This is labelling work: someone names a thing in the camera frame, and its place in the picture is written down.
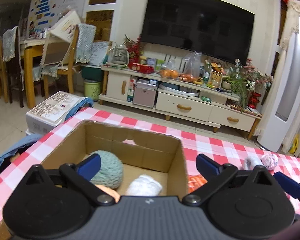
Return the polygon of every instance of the red and white tablecloth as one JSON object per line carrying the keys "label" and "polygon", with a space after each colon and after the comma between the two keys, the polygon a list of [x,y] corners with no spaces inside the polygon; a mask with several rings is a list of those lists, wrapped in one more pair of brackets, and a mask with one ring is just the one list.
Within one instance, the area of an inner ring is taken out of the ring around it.
{"label": "red and white tablecloth", "polygon": [[[33,164],[41,163],[66,135],[80,121],[85,119],[163,133],[181,139],[191,190],[199,187],[204,182],[203,178],[200,181],[200,176],[199,179],[197,176],[199,172],[195,166],[195,159],[198,154],[203,153],[220,164],[231,163],[241,168],[245,157],[261,157],[265,153],[265,151],[260,149],[204,137],[93,108],[86,108],[45,135],[0,174],[0,221],[2,219],[2,207],[29,168]],[[274,172],[281,171],[295,181],[300,182],[300,159],[280,154],[278,154],[278,158],[279,164]],[[290,201],[296,213],[300,214],[300,202],[293,198],[290,198]]]}

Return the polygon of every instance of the white tv cabinet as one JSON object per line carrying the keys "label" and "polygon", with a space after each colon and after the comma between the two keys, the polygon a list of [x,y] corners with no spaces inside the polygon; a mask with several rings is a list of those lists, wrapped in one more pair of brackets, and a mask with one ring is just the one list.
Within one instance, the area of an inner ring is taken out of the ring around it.
{"label": "white tv cabinet", "polygon": [[[217,132],[221,125],[237,128],[239,130],[248,131],[248,140],[250,140],[253,132],[258,125],[261,117],[253,116],[240,111],[231,109],[226,106],[226,100],[239,101],[240,97],[232,93],[222,93],[205,85],[195,85],[179,80],[165,79],[159,74],[143,74],[130,69],[118,69],[103,66],[104,71],[103,89],[100,94],[100,104],[103,101],[113,102],[120,105],[131,106],[151,112],[166,115],[166,120],[171,116],[181,119],[202,123],[213,126],[214,132]],[[128,86],[131,76],[142,77],[147,79],[155,79],[161,82],[167,82],[179,86],[184,86],[200,91],[204,91],[205,95],[211,98],[211,102],[202,101],[198,97],[187,97],[174,92],[158,88],[158,98],[153,108],[134,105],[127,101]]]}

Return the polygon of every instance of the television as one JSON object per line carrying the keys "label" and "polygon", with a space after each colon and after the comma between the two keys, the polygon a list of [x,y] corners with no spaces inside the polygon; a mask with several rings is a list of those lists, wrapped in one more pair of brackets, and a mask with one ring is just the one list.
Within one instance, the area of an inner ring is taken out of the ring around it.
{"label": "television", "polygon": [[148,0],[141,41],[245,64],[254,14],[221,0]]}

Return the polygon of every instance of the gray yarn ball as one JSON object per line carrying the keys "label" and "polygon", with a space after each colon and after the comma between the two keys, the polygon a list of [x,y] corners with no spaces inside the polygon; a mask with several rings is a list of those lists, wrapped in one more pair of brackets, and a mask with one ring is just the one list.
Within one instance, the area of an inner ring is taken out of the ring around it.
{"label": "gray yarn ball", "polygon": [[101,168],[90,182],[93,184],[103,185],[111,189],[118,188],[123,177],[123,164],[120,159],[111,152],[95,151],[91,154],[94,153],[100,155]]}

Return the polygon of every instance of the blue gripper pad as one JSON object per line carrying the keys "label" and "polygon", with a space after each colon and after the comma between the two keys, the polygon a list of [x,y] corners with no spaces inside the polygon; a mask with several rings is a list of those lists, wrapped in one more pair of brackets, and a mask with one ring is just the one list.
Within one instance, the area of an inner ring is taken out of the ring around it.
{"label": "blue gripper pad", "polygon": [[197,170],[200,172],[204,178],[209,181],[214,176],[217,176],[221,172],[222,166],[216,163],[214,160],[205,156],[204,154],[199,154],[195,160],[195,165]]}
{"label": "blue gripper pad", "polygon": [[77,164],[77,173],[90,181],[101,169],[101,158],[99,154],[92,154],[79,164]]}
{"label": "blue gripper pad", "polygon": [[282,189],[293,198],[300,198],[300,184],[284,175],[282,172],[276,172],[274,178],[280,184]]}

